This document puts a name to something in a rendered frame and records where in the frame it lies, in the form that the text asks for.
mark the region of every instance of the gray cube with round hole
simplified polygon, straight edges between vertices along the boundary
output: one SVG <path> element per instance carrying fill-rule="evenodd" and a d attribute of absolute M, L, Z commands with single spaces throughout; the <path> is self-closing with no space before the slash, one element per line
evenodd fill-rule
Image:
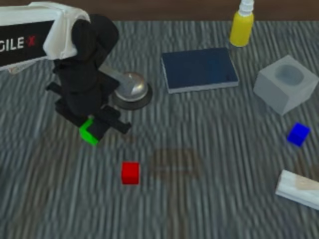
<path fill-rule="evenodd" d="M 318 76 L 287 55 L 259 72 L 254 92 L 283 116 L 308 100 L 318 82 Z"/>

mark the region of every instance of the red block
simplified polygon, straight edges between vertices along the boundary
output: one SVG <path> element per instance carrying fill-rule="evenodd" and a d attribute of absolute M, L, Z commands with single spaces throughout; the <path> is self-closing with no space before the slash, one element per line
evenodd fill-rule
<path fill-rule="evenodd" d="M 140 165 L 136 162 L 123 162 L 121 171 L 122 184 L 138 185 L 140 182 Z"/>

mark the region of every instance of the blue notebook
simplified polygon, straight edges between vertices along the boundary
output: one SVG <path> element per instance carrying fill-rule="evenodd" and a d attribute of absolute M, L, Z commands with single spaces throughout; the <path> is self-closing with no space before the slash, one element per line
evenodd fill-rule
<path fill-rule="evenodd" d="M 163 53 L 161 62 L 170 94 L 239 84 L 227 48 Z"/>

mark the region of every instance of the blue block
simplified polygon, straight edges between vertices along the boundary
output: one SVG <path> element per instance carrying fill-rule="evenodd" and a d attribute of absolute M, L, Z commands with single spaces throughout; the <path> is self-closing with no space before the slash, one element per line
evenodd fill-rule
<path fill-rule="evenodd" d="M 301 123 L 296 123 L 293 129 L 291 130 L 290 134 L 288 135 L 287 140 L 290 143 L 293 143 L 300 147 L 307 138 L 309 133 L 310 128 L 304 126 Z"/>

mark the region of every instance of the yellow bottle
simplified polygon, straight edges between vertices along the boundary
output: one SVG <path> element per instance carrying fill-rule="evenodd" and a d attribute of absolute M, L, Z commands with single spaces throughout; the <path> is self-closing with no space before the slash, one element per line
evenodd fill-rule
<path fill-rule="evenodd" d="M 235 13 L 230 32 L 230 43 L 237 47 L 246 46 L 254 25 L 254 0 L 242 0 Z"/>

